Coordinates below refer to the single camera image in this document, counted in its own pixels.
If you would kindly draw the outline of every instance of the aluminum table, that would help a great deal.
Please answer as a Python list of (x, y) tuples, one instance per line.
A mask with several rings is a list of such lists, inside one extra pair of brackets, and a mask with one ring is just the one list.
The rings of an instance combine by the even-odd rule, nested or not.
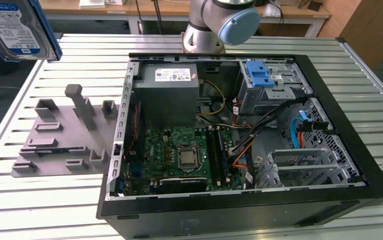
[[(119, 102), (127, 54), (178, 53), (179, 36), (64, 34), (60, 62), (37, 61), (0, 123), (0, 239), (121, 239), (95, 218), (101, 175), (12, 178), (10, 166), (41, 98), (72, 105), (66, 84), (81, 84), (93, 105)], [(345, 43), (334, 39), (255, 37), (227, 53), (305, 54), (383, 169), (383, 84)], [(383, 239), (383, 205), (362, 208), (323, 226), (180, 237), (180, 239)]]

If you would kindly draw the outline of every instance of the motherboard chip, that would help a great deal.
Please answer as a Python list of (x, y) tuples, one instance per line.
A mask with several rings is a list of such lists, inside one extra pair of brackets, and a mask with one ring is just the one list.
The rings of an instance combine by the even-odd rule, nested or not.
[(182, 151), (179, 161), (180, 161), (180, 165), (195, 164), (194, 152)]
[(196, 146), (182, 144), (178, 146), (178, 168), (184, 172), (191, 172), (198, 167)]

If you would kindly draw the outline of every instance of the wooden desk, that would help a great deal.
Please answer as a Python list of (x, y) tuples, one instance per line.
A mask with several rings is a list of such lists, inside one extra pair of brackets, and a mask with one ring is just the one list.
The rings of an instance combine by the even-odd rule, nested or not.
[[(79, 9), (79, 0), (38, 0), (48, 19), (57, 20), (127, 20), (129, 33), (137, 34), (137, 10), (133, 0), (128, 0), (124, 5), (105, 5), (104, 8)], [(155, 9), (151, 0), (137, 0), (139, 10), (143, 20), (155, 21)], [(310, 25), (305, 37), (315, 37), (330, 13), (319, 8), (318, 11), (297, 8), (294, 6), (281, 6), (283, 12), (285, 24), (307, 24)], [(188, 21), (188, 1), (159, 0), (159, 10), (163, 21)], [(257, 7), (262, 15), (265, 7)], [(278, 17), (262, 17), (261, 23), (277, 24)]]
[[(155, 21), (155, 9), (151, 0), (137, 0), (139, 11), (143, 20)], [(159, 0), (159, 12), (163, 21), (188, 21), (188, 1), (187, 0)], [(262, 16), (265, 7), (259, 6), (255, 8), (259, 15)], [(325, 20), (330, 17), (327, 10), (321, 7), (318, 11), (306, 9), (306, 6), (297, 8), (294, 6), (281, 6), (283, 13), (285, 24), (307, 24), (310, 25), (305, 37), (314, 38), (322, 27)], [(128, 1), (128, 25), (132, 34), (137, 33), (137, 10), (135, 1)], [(279, 21), (278, 17), (262, 17), (261, 23), (277, 24)]]
[(38, 0), (48, 19), (60, 20), (127, 20), (128, 0), (124, 5), (79, 9), (79, 0)]

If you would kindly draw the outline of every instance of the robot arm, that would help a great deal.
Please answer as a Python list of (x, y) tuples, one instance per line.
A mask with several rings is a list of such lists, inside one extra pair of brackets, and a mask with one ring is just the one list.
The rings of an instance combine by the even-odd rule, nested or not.
[(191, 0), (183, 48), (188, 53), (219, 53), (223, 44), (242, 44), (255, 32), (254, 0)]

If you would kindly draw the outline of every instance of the yellow cable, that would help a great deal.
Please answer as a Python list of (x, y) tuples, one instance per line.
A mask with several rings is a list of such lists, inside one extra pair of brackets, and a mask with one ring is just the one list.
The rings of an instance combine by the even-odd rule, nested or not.
[(207, 80), (203, 81), (204, 83), (208, 83), (210, 86), (212, 86), (212, 88), (218, 91), (218, 93), (220, 94), (220, 97), (222, 97), (222, 105), (220, 105), (220, 108), (214, 111), (214, 112), (204, 112), (204, 113), (198, 113), (196, 116), (210, 116), (210, 115), (214, 115), (216, 113), (219, 113), (222, 110), (223, 110), (223, 107), (224, 107), (224, 97), (223, 97), (223, 94), (220, 92), (220, 90), (218, 89), (218, 87)]

